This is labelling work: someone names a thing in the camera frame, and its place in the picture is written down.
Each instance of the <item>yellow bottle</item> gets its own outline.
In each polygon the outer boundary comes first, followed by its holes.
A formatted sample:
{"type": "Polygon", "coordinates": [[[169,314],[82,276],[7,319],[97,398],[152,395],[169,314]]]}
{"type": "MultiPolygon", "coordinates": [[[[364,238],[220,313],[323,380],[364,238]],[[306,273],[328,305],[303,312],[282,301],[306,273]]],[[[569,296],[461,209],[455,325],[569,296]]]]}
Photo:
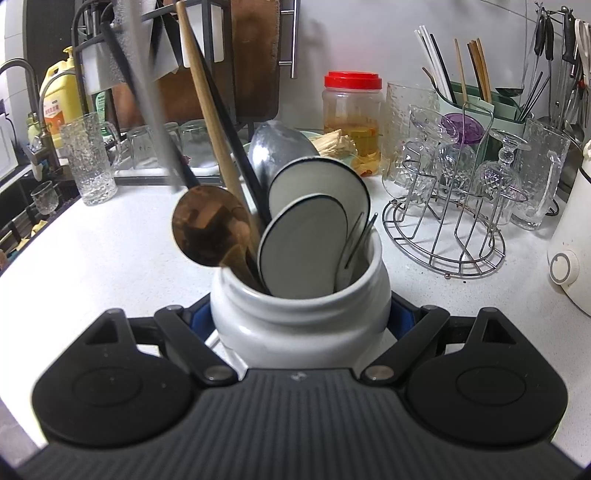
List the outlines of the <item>yellow bottle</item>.
{"type": "MultiPolygon", "coordinates": [[[[68,54],[68,59],[60,60],[55,65],[49,67],[41,85],[41,90],[58,73],[74,69],[72,47],[66,48],[64,53],[68,54]]],[[[56,148],[60,148],[62,146],[60,125],[68,124],[72,120],[82,116],[82,106],[78,97],[78,85],[74,75],[64,75],[52,82],[43,100],[43,115],[45,116],[47,128],[53,139],[53,144],[56,148]]]]}

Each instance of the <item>wooden spoon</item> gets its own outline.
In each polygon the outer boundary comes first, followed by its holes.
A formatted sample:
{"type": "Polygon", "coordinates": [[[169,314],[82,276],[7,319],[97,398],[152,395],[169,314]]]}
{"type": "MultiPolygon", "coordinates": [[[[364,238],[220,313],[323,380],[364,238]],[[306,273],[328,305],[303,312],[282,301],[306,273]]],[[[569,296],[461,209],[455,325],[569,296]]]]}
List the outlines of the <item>wooden spoon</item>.
{"type": "Polygon", "coordinates": [[[204,267],[229,267],[241,282],[264,291],[247,262],[248,211],[232,193],[212,185],[193,187],[178,201],[172,227],[187,258],[204,267]]]}
{"type": "Polygon", "coordinates": [[[191,77],[193,78],[193,84],[197,97],[199,98],[199,104],[203,112],[205,119],[205,125],[207,127],[207,133],[212,141],[213,153],[216,156],[217,163],[220,167],[220,173],[222,174],[224,183],[228,190],[244,205],[246,214],[248,216],[248,223],[250,225],[250,242],[249,249],[251,254],[256,256],[258,250],[258,244],[261,241],[261,234],[259,231],[259,225],[252,213],[248,209],[248,204],[242,191],[238,171],[234,166],[230,151],[228,149],[228,143],[223,133],[222,124],[217,114],[215,104],[213,102],[212,93],[207,84],[207,77],[204,70],[203,62],[197,51],[197,43],[193,37],[193,30],[189,23],[189,17],[184,2],[180,1],[176,3],[178,21],[180,24],[181,37],[183,40],[183,48],[187,51],[189,57],[189,64],[191,68],[191,77]]]}

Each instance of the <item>white ceramic jar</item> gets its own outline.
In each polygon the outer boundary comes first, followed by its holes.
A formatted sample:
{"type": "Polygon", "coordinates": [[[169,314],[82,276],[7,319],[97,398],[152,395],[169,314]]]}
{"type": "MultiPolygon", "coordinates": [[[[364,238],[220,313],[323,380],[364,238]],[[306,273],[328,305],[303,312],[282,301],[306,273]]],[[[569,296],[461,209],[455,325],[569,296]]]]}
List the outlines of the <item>white ceramic jar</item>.
{"type": "Polygon", "coordinates": [[[366,271],[346,289],[317,299],[264,295],[229,268],[218,269],[210,301],[224,346],[254,368],[356,369],[356,362],[380,343],[391,302],[375,229],[366,245],[366,271]]]}

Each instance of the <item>kitchen faucet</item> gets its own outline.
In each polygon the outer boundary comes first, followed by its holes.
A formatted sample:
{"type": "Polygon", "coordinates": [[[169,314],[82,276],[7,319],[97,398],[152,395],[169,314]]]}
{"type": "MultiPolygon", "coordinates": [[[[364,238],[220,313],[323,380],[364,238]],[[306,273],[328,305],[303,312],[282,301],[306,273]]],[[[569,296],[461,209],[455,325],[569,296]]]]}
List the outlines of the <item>kitchen faucet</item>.
{"type": "Polygon", "coordinates": [[[25,59],[11,59],[4,62],[0,66],[0,74],[2,74],[2,72],[5,72],[11,67],[22,67],[25,69],[25,76],[27,78],[27,91],[29,95],[29,104],[31,107],[31,112],[37,113],[37,118],[39,119],[39,127],[41,129],[39,140],[41,141],[42,148],[34,152],[28,145],[23,145],[22,149],[25,151],[28,159],[31,161],[33,165],[37,166],[43,160],[47,160],[47,162],[49,163],[50,171],[55,172],[60,169],[60,162],[57,158],[56,148],[53,145],[51,134],[47,129],[45,116],[43,115],[43,97],[40,98],[39,96],[39,85],[37,84],[35,70],[33,70],[31,64],[27,62],[25,59]]]}

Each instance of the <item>stemmed glass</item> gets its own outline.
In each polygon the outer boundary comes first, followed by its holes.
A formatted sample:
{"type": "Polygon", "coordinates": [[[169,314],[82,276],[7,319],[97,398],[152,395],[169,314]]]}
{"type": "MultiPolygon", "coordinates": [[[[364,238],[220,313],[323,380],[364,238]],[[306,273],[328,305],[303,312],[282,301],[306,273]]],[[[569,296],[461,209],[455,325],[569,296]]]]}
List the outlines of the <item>stemmed glass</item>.
{"type": "Polygon", "coordinates": [[[47,181],[39,185],[35,190],[31,192],[31,198],[37,207],[37,210],[42,215],[53,216],[60,199],[57,196],[57,192],[51,181],[47,181]]]}
{"type": "Polygon", "coordinates": [[[498,161],[488,161],[478,167],[475,174],[475,193],[487,203],[481,213],[493,225],[506,225],[511,218],[515,202],[524,202],[527,197],[522,192],[519,174],[511,168],[515,160],[515,150],[531,150],[531,146],[521,137],[491,129],[490,135],[503,146],[499,150],[498,161]]]}

